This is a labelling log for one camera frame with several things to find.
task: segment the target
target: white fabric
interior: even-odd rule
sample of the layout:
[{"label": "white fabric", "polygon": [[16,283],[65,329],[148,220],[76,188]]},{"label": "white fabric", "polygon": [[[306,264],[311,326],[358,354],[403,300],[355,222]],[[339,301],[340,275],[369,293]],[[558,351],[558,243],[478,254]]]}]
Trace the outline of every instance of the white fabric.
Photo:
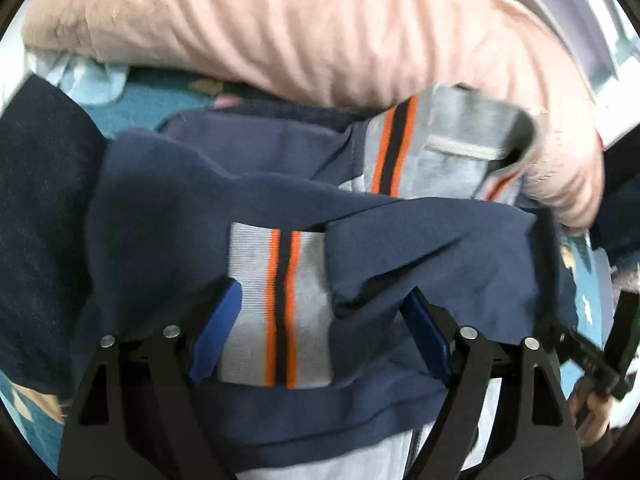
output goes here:
[{"label": "white fabric", "polygon": [[[495,412],[498,409],[498,398],[500,397],[500,385],[502,379],[492,379],[489,381],[489,387],[486,390],[484,396],[484,404],[482,405],[482,412],[480,413],[480,420],[478,421],[478,442],[471,450],[471,453],[466,457],[465,463],[462,469],[469,469],[482,462],[486,447],[489,444],[489,437],[491,431],[494,428]],[[427,442],[431,426],[427,426],[422,430],[422,436],[420,439],[420,449]]]},{"label": "white fabric", "polygon": [[[633,373],[640,370],[640,360],[634,359],[629,367],[629,373]],[[626,426],[631,417],[634,416],[636,409],[640,405],[640,377],[636,379],[634,388],[626,394],[625,399],[622,402],[614,399],[613,410],[611,411],[610,424],[612,428],[622,428]]]},{"label": "white fabric", "polygon": [[247,471],[240,473],[238,480],[401,480],[410,446],[411,431],[408,431],[338,458]]}]

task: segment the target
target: light blue fabric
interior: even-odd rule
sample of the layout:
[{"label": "light blue fabric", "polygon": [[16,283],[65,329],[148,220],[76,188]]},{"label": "light blue fabric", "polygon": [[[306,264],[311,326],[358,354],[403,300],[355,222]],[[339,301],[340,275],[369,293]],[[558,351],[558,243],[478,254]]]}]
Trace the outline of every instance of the light blue fabric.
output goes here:
[{"label": "light blue fabric", "polygon": [[[578,332],[602,346],[602,307],[593,250],[585,237],[569,238],[567,243],[575,257],[575,308],[578,313]],[[574,389],[575,382],[584,372],[574,362],[569,361],[560,368],[560,373],[562,392],[568,397]]]},{"label": "light blue fabric", "polygon": [[60,88],[79,105],[107,105],[122,95],[129,66],[102,64],[68,52],[30,52],[32,72]]},{"label": "light blue fabric", "polygon": [[127,65],[103,65],[93,59],[73,56],[59,87],[79,105],[106,105],[122,95],[127,75]]},{"label": "light blue fabric", "polygon": [[593,251],[596,261],[596,274],[600,290],[600,309],[602,317],[602,340],[606,341],[613,327],[613,284],[611,283],[611,266],[607,253],[603,248]]}]

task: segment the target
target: metal screw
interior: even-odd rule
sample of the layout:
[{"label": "metal screw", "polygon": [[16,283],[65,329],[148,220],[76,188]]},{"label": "metal screw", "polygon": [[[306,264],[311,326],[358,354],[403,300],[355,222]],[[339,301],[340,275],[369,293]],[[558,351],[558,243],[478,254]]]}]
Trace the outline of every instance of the metal screw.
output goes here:
[{"label": "metal screw", "polygon": [[110,346],[113,346],[115,342],[116,338],[114,338],[114,336],[106,335],[102,339],[100,339],[100,346],[102,348],[109,348]]},{"label": "metal screw", "polygon": [[169,325],[164,330],[162,330],[162,335],[167,339],[178,337],[180,335],[180,327],[177,325]]},{"label": "metal screw", "polygon": [[460,335],[465,339],[475,339],[478,337],[478,331],[470,326],[463,326],[460,329]]},{"label": "metal screw", "polygon": [[527,337],[524,340],[524,346],[526,346],[529,350],[537,350],[538,348],[540,348],[540,343],[533,337]]}]

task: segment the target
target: pile of clothes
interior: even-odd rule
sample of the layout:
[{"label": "pile of clothes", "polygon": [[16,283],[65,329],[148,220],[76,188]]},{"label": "pile of clothes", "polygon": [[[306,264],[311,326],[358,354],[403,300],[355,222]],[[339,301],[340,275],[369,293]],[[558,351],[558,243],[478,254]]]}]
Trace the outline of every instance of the pile of clothes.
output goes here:
[{"label": "pile of clothes", "polygon": [[23,37],[54,84],[0,116],[0,370],[60,420],[101,337],[176,324],[220,276],[242,309],[193,393],[236,472],[433,423],[415,286],[493,340],[575,326],[558,219],[593,221],[602,156],[516,1],[34,0]]}]

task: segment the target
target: laundry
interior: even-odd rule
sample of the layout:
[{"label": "laundry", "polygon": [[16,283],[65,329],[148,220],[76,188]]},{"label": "laundry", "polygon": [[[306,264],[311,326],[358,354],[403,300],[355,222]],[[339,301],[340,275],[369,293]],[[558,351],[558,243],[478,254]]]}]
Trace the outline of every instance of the laundry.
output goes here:
[{"label": "laundry", "polygon": [[[35,116],[34,96],[43,107]],[[451,110],[446,102],[461,114],[437,111]],[[473,113],[461,105],[469,103]],[[187,314],[176,298],[231,275],[245,292],[241,323],[194,395],[204,430],[234,470],[324,460],[432,422],[445,391],[397,316],[413,286],[497,340],[518,342],[544,315],[575,318],[572,301],[559,301],[557,267],[536,256],[538,216],[478,200],[390,196],[434,192],[415,164],[423,152],[427,161],[435,153],[458,161],[476,150],[484,160],[473,185],[449,183],[449,192],[497,189],[494,198],[511,200],[534,130],[504,104],[496,109],[508,120],[492,128],[482,120],[492,103],[442,87],[367,119],[357,110],[242,102],[177,114],[161,133],[133,129],[108,143],[60,90],[29,79],[0,120],[2,152],[13,161],[0,182],[40,198],[40,214],[3,195],[3,220],[31,237],[3,230],[12,250],[2,254],[11,266],[11,254],[23,261],[33,250],[40,272],[13,289],[3,283],[12,294],[2,297],[1,340],[12,346],[0,367],[21,386],[68,399],[71,368],[77,383],[104,334],[155,333]],[[485,146],[465,142],[471,123],[491,131]],[[394,143],[398,155],[406,146],[404,164],[390,157]],[[462,151],[440,151],[452,147]],[[520,159],[508,157],[512,147],[523,149]],[[29,164],[20,163],[25,153]],[[395,163],[383,178],[388,158]],[[374,185],[378,194],[362,192]],[[50,235],[52,225],[64,225],[65,237]],[[1,276],[15,280],[15,267]],[[54,286],[64,286],[61,296]],[[29,344],[18,346],[11,326],[22,326]]]},{"label": "laundry", "polygon": [[640,262],[640,174],[604,197],[596,218],[594,243],[612,266],[634,270]]},{"label": "laundry", "polygon": [[29,47],[191,70],[308,104],[387,108],[465,82],[537,114],[527,192],[587,229],[602,154],[591,89],[557,34],[532,0],[34,0],[22,26]]},{"label": "laundry", "polygon": [[82,230],[105,148],[91,119],[36,76],[0,117],[0,369],[61,399],[92,289]]},{"label": "laundry", "polygon": [[129,75],[124,64],[102,64],[69,52],[31,50],[27,65],[79,105],[107,105],[119,99]]},{"label": "laundry", "polygon": [[[346,136],[309,125],[296,125],[298,136],[317,141],[324,164],[274,156],[266,148],[285,148],[287,129],[258,118],[264,145],[243,158],[248,139],[258,142],[248,119],[188,112],[165,136],[129,130],[111,144],[88,213],[95,288],[72,342],[76,380],[101,336],[134,340],[175,324],[187,314],[177,298],[229,274],[243,288],[243,319],[194,389],[198,412],[232,469],[287,466],[434,420],[444,388],[397,316],[415,285],[507,342],[557,306],[538,287],[535,216],[340,190],[358,176],[357,165],[340,167]],[[575,323],[572,303],[562,307]]]}]

